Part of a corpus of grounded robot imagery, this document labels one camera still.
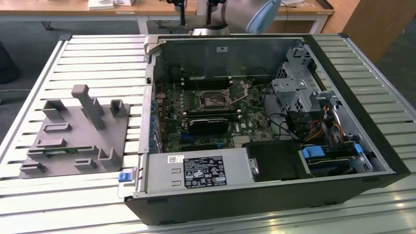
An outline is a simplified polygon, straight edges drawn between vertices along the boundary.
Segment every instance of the metal rack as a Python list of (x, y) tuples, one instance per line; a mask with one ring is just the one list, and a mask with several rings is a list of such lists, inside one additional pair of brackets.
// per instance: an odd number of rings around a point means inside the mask
[[(412, 172), (416, 171), (416, 113), (351, 39), (314, 36)], [(91, 97), (132, 105), (123, 168), (138, 165), (146, 82), (144, 36), (72, 36), (54, 50), (0, 146), (0, 226), (6, 233), (384, 233), (416, 228), (416, 176), (366, 192), (344, 204), (275, 213), (146, 226), (118, 197), (119, 173), (19, 179), (42, 126), (46, 100), (71, 96), (87, 84)], [(323, 83), (331, 89), (322, 75)], [(126, 192), (134, 187), (124, 187)]]

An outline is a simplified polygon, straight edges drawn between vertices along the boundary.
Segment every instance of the warning label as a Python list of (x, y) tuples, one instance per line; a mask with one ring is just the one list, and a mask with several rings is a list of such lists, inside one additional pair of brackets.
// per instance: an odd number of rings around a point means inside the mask
[(186, 188), (227, 185), (223, 156), (184, 158), (183, 168)]

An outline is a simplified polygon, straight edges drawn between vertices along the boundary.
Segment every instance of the motherboard chip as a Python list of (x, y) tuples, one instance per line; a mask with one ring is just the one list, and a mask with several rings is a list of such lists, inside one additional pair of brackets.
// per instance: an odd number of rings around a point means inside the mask
[(200, 93), (202, 109), (228, 109), (228, 102), (222, 91), (206, 91)]

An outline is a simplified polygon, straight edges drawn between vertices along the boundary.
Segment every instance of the desk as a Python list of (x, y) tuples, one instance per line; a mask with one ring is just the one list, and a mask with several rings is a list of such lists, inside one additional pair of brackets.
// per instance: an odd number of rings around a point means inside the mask
[[(316, 0), (307, 0), (306, 3), (292, 4), (292, 7), (280, 7), (279, 13), (275, 20), (279, 21), (314, 21), (310, 33), (320, 33), (326, 26), (328, 17), (335, 13), (334, 9), (324, 9), (324, 7), (319, 4)], [(286, 28), (283, 23), (274, 22), (268, 32), (272, 33), (303, 33), (303, 29), (300, 31), (283, 30)]]
[[(319, 33), (334, 10), (326, 10), (316, 0), (307, 0), (310, 6), (282, 7), (275, 20), (314, 21), (311, 33)], [(204, 14), (203, 1), (188, 0), (186, 14)], [(88, 0), (0, 0), (0, 21), (100, 21), (134, 20), (142, 34), (148, 34), (147, 21), (179, 20), (174, 5), (166, 1), (138, 0), (134, 6), (115, 6), (115, 9), (88, 11)]]
[[(187, 15), (196, 14), (196, 0), (188, 1)], [(102, 21), (134, 20), (148, 34), (148, 20), (179, 20), (172, 4), (138, 0), (134, 6), (88, 11), (88, 0), (0, 0), (0, 21)]]

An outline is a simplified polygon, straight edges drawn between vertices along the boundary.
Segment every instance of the metal slat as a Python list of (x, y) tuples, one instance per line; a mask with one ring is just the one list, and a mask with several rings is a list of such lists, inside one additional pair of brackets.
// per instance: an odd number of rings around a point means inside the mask
[[(44, 85), (46, 89), (72, 89), (74, 88), (74, 80), (60, 80), (51, 81)], [(132, 87), (132, 86), (143, 86), (146, 84), (144, 78), (128, 78), (128, 79), (79, 79), (76, 81), (78, 84), (86, 84), (90, 88), (100, 88), (100, 87)]]
[(74, 79), (110, 79), (110, 78), (134, 78), (146, 76), (146, 70), (127, 71), (100, 71), (100, 72), (64, 72), (54, 73), (51, 80), (74, 80)]
[(66, 57), (92, 57), (92, 56), (126, 56), (126, 55), (144, 55), (144, 50), (91, 50), (91, 45), (87, 46), (90, 50), (70, 50), (63, 54)]
[(142, 34), (126, 34), (126, 35), (72, 35), (72, 38), (143, 38)]
[(326, 53), (328, 58), (335, 59), (335, 58), (356, 58), (358, 55), (354, 52), (328, 52)]
[(416, 134), (386, 136), (392, 146), (416, 145)]
[[(316, 73), (322, 79), (326, 79), (326, 76), (322, 72)], [(375, 75), (370, 71), (364, 72), (340, 72), (340, 76), (344, 79), (362, 79), (362, 78), (375, 78)]]
[(376, 118), (374, 119), (378, 125), (387, 124), (387, 123), (404, 123), (404, 122), (414, 122), (412, 117), (396, 117), (396, 118)]
[(416, 123), (382, 124), (379, 125), (379, 129), (386, 135), (416, 133)]
[[(346, 83), (351, 88), (366, 86), (382, 86), (382, 83), (378, 81), (378, 79), (347, 79)], [(331, 84), (327, 79), (323, 79), (323, 84), (326, 85), (326, 87), (331, 87)]]
[(143, 43), (126, 44), (70, 44), (67, 51), (71, 50), (116, 50), (116, 49), (143, 49)]
[[(106, 97), (106, 96), (126, 96), (126, 95), (138, 95), (143, 94), (143, 87), (126, 87), (126, 88), (92, 88), (90, 89), (91, 97)], [(71, 89), (60, 90), (46, 90), (39, 94), (42, 99), (54, 99), (54, 98), (72, 98)]]
[(360, 65), (363, 64), (362, 59), (359, 58), (331, 58), (330, 59), (334, 65)]
[(388, 94), (390, 91), (382, 86), (374, 87), (360, 87), (360, 88), (351, 88), (354, 94), (356, 96), (366, 96), (366, 95), (376, 95), (376, 94)]
[(404, 112), (403, 106), (398, 103), (370, 104), (364, 105), (364, 108), (370, 114)]
[(72, 38), (70, 44), (103, 44), (103, 43), (143, 43), (144, 37), (139, 38)]
[(143, 62), (144, 56), (76, 57), (62, 58), (59, 64)]
[[(111, 100), (114, 99), (122, 99), (124, 103), (131, 104), (131, 105), (139, 105), (143, 104), (143, 96), (131, 96), (131, 97), (98, 97), (99, 103), (102, 105), (108, 105)], [(76, 98), (68, 98), (68, 99), (62, 99), (60, 100), (66, 106), (80, 106), (80, 102)], [(40, 100), (36, 101), (34, 104), (35, 109), (40, 110), (47, 101)]]
[(72, 64), (58, 65), (55, 72), (90, 72), (90, 71), (115, 71), (115, 70), (136, 70), (146, 69), (147, 63), (103, 63), (103, 64)]
[(343, 38), (339, 37), (339, 35), (336, 36), (330, 36), (330, 35), (314, 35), (314, 38), (316, 41), (343, 41)]
[(346, 46), (347, 43), (344, 41), (318, 41), (320, 46)]
[(394, 95), (370, 95), (370, 96), (358, 96), (358, 99), (362, 104), (376, 104), (376, 103), (396, 103)]
[(324, 52), (352, 52), (352, 49), (347, 46), (323, 46)]

